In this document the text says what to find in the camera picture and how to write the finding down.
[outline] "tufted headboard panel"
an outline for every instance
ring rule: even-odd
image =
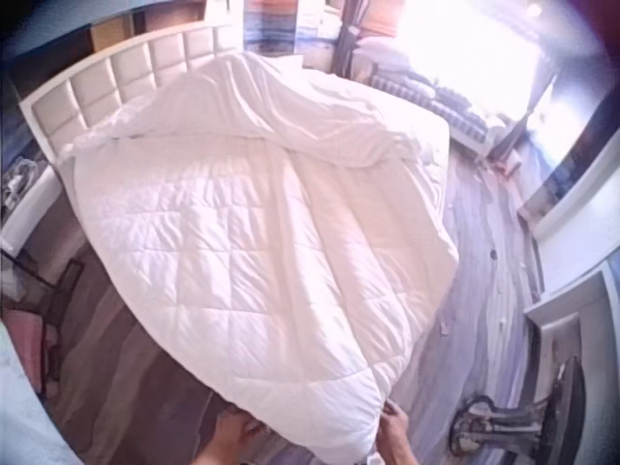
[[[242,49],[231,24],[203,21],[137,36],[85,58],[19,105],[54,164],[61,147],[138,95],[162,87],[218,54]]]

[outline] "white pillow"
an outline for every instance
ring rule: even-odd
[[[395,73],[392,71],[380,71],[379,73],[377,73],[377,76],[388,78],[393,82],[404,85],[405,87],[425,96],[429,100],[435,99],[437,95],[435,89],[433,89],[430,85],[426,85],[423,82],[417,82],[402,73]]]
[[[365,37],[357,41],[355,53],[367,56],[375,63],[389,66],[393,70],[411,68],[409,51],[390,37]]]

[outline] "wooden floor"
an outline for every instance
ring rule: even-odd
[[[503,177],[452,153],[448,185],[445,224],[460,265],[392,397],[409,412],[421,464],[499,463],[501,454],[489,451],[473,460],[451,457],[447,433],[459,402],[473,392],[500,406],[519,400],[529,349],[522,310],[535,283],[531,240],[516,218],[514,186]],[[225,402],[145,333],[89,247],[79,258],[86,267],[62,327],[61,394],[46,405],[53,421],[86,464],[189,463]],[[313,460],[275,434],[257,438],[247,458]]]

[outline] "person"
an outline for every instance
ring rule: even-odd
[[[377,452],[386,465],[418,465],[407,439],[409,418],[398,405],[386,401],[377,432]],[[217,418],[213,438],[192,465],[239,465],[248,443],[265,429],[247,412],[228,409]]]

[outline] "white duvet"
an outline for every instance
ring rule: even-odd
[[[88,238],[151,336],[290,441],[350,464],[456,267],[447,152],[446,123],[421,108],[240,53],[64,157]]]

